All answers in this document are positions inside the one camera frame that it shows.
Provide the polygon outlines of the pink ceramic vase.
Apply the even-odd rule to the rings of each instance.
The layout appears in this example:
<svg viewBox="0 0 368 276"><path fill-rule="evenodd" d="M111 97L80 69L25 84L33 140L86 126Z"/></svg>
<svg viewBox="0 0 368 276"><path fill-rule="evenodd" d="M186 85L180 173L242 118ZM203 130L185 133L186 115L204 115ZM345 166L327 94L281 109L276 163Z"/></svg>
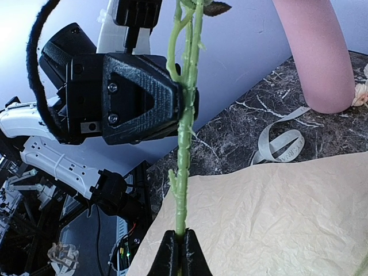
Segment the pink ceramic vase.
<svg viewBox="0 0 368 276"><path fill-rule="evenodd" d="M348 109L355 95L350 56L330 1L274 1L307 105L323 114Z"/></svg>

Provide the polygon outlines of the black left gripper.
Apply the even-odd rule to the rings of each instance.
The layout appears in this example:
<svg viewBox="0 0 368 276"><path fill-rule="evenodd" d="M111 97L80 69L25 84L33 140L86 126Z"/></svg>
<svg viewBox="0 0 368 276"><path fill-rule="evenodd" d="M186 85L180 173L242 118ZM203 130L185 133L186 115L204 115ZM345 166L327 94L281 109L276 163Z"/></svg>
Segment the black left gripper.
<svg viewBox="0 0 368 276"><path fill-rule="evenodd" d="M77 23L46 42L39 65L58 90L59 102L52 110L66 136L63 144L100 136L101 120L106 143L134 144L179 121L183 113L183 88L170 78L165 57L103 57Z"/></svg>

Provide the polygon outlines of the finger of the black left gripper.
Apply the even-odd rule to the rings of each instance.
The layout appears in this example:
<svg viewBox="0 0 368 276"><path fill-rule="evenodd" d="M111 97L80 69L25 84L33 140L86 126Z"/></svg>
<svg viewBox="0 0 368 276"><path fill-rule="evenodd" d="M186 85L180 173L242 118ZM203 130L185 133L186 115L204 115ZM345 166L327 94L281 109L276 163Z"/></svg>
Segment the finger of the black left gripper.
<svg viewBox="0 0 368 276"><path fill-rule="evenodd" d="M195 100L194 100L194 121L197 120L198 115L199 115L199 104L200 104L200 94L198 89L195 90ZM163 139L165 137L173 137L173 136L178 136L178 125L179 125L179 121L174 122L166 127L163 127L157 131L155 131L154 133L135 140L135 144L139 144L143 141L151 141L151 140L159 140L159 139Z"/></svg>

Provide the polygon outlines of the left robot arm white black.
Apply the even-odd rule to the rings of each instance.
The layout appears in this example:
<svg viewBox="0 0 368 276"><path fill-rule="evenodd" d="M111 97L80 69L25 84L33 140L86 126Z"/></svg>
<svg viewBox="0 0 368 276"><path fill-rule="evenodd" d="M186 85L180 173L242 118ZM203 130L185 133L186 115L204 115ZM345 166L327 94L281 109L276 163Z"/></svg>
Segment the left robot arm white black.
<svg viewBox="0 0 368 276"><path fill-rule="evenodd" d="M34 103L12 98L1 111L1 148L8 169L24 166L53 177L78 201L128 221L145 216L123 177L73 161L49 142L81 145L101 137L108 145L137 144L178 135L184 86L171 80L165 57L151 55L145 28L104 25L98 44L72 23L38 50L32 30L26 67Z"/></svg>

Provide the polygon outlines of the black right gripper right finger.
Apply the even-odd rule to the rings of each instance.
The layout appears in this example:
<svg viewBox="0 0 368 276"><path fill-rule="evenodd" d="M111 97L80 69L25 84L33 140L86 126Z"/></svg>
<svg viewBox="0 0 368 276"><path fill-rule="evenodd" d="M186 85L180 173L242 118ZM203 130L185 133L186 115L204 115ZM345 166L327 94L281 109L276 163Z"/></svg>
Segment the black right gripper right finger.
<svg viewBox="0 0 368 276"><path fill-rule="evenodd" d="M179 245L180 272L183 276L212 276L194 230L187 228Z"/></svg>

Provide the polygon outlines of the beige kraft wrapping paper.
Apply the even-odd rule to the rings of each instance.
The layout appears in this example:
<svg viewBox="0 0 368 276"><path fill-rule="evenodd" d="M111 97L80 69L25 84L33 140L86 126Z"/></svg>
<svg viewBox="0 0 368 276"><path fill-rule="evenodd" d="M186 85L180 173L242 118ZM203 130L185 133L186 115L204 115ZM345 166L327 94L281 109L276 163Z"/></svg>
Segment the beige kraft wrapping paper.
<svg viewBox="0 0 368 276"><path fill-rule="evenodd" d="M213 275L354 275L367 255L367 153L189 179Z"/></svg>

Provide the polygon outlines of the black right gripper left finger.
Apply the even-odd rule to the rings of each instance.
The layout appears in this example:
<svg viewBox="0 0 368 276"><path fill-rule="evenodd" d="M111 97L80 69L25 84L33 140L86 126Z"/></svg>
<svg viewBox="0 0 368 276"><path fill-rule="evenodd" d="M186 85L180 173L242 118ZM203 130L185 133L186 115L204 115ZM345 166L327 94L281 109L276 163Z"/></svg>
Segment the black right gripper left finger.
<svg viewBox="0 0 368 276"><path fill-rule="evenodd" d="M179 267L179 246L174 230L164 233L147 276L176 276Z"/></svg>

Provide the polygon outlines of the beige ribbon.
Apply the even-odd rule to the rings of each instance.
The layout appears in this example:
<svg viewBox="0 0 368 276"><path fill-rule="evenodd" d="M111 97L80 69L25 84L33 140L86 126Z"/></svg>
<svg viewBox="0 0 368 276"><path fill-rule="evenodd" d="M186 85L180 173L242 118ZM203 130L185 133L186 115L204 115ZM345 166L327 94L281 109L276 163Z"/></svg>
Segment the beige ribbon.
<svg viewBox="0 0 368 276"><path fill-rule="evenodd" d="M310 108L307 107L299 107L265 127L258 138L258 150L254 154L250 165L253 166L264 161L289 163L298 157L305 145L304 136L300 131L291 129L270 140L270 130L275 124L296 119L309 110Z"/></svg>

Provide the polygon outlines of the white rose flower stem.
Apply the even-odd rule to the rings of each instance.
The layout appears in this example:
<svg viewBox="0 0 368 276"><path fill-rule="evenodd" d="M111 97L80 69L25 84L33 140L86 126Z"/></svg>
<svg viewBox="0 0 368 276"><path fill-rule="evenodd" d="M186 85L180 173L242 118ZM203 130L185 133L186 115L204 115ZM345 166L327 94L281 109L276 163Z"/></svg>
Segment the white rose flower stem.
<svg viewBox="0 0 368 276"><path fill-rule="evenodd" d="M204 49L201 40L204 16L219 16L232 8L221 1L176 1L174 26L168 43L167 63L171 79L183 87L184 107L178 123L177 172L168 171L171 191L175 197L176 237L181 241L186 231L187 183L190 168L190 148L195 114L195 96L197 88L198 61L200 49ZM175 47L180 32L186 29L183 69L179 74L175 67Z"/></svg>

